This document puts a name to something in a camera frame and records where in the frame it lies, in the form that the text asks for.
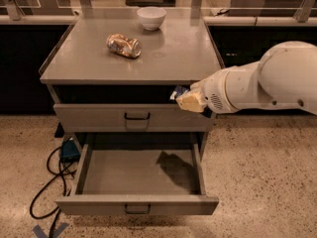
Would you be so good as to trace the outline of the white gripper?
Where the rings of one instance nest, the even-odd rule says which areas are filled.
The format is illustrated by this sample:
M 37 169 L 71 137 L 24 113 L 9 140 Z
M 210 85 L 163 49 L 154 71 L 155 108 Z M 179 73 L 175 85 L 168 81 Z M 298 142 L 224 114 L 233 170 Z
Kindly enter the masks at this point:
M 190 85 L 190 90 L 176 98 L 178 106 L 182 110 L 201 113 L 208 106 L 214 113 L 236 113 L 237 108 L 230 102 L 226 93 L 226 79 L 229 74 L 227 69 L 221 69 Z

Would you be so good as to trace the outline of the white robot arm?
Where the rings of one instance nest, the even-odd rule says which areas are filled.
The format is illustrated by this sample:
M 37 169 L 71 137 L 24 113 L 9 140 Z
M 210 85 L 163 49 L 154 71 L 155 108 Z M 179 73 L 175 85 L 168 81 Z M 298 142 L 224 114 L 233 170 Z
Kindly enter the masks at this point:
M 300 109 L 317 114 L 317 47 L 299 41 L 273 46 L 260 60 L 216 71 L 176 98 L 183 110 L 217 114 L 246 109 Z

